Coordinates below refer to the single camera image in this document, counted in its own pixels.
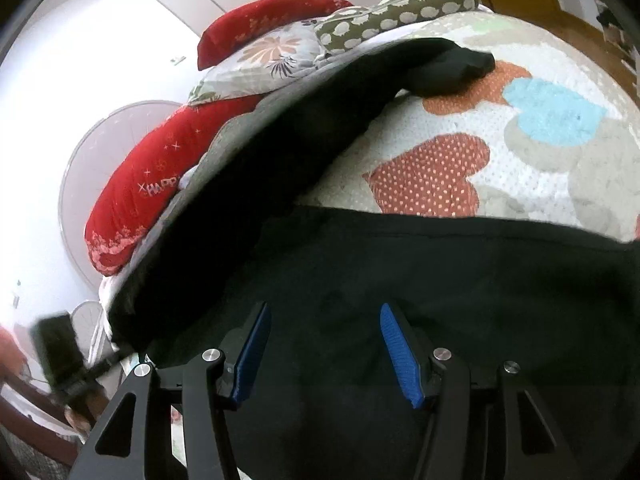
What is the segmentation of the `black pants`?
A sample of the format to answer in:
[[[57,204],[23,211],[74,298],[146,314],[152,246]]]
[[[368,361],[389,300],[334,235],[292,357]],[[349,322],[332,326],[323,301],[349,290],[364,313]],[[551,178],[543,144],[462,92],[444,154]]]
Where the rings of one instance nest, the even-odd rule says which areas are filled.
[[[403,479],[426,419],[400,393],[382,303],[475,366],[519,362],[586,479],[639,474],[639,246],[536,221],[307,206],[398,92],[439,96],[495,65],[445,39],[358,58],[242,121],[248,141],[169,216],[108,320],[157,365],[193,358],[253,304],[272,310],[257,393],[232,419],[258,479]]]

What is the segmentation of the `round white headboard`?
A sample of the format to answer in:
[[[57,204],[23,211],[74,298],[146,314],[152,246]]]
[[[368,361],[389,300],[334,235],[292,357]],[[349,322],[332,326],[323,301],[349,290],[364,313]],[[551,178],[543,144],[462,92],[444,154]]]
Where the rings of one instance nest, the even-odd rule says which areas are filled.
[[[102,275],[91,264],[84,233],[94,203],[129,152],[179,107],[152,100],[114,110],[88,130],[70,156],[58,196],[58,224],[68,260],[93,292]]]

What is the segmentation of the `long red bolster pillow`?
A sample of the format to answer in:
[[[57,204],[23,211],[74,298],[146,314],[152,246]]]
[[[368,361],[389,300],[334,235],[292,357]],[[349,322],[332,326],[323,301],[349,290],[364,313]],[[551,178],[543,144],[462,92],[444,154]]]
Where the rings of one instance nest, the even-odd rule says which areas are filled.
[[[99,274],[120,271],[221,127],[254,110],[261,99],[242,96],[183,105],[129,152],[107,181],[85,225],[88,256]]]

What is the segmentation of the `heart patterned quilt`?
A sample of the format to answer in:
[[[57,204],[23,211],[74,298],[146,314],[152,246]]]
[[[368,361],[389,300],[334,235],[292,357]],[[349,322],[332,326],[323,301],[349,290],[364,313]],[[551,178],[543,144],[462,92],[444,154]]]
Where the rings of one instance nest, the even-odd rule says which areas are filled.
[[[102,301],[140,349],[257,299],[378,298],[462,330],[631,323],[638,107],[516,18],[413,25],[225,122]]]

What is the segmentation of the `floral grey pillow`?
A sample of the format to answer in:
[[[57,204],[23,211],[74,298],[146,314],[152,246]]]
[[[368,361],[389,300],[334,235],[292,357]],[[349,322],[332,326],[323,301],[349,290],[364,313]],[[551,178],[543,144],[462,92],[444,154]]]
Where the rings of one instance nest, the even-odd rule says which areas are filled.
[[[259,96],[308,76],[344,49],[326,50],[312,21],[267,32],[210,68],[192,88],[189,105]]]

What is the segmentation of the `red pillow behind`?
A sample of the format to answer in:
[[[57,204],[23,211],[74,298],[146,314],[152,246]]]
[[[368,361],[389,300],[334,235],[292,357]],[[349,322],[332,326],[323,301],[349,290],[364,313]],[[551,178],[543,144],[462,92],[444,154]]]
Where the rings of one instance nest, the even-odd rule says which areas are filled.
[[[198,70],[213,67],[280,26],[323,18],[352,6],[348,0],[256,0],[222,14],[202,33]]]

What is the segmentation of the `green sheep pattern bolster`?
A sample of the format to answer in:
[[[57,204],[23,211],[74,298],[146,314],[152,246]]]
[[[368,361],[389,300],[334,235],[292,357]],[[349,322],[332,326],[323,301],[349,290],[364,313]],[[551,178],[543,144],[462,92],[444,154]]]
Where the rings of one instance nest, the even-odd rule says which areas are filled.
[[[479,7],[480,0],[381,0],[373,6],[341,8],[322,18],[314,32],[329,55],[338,55],[382,32]]]

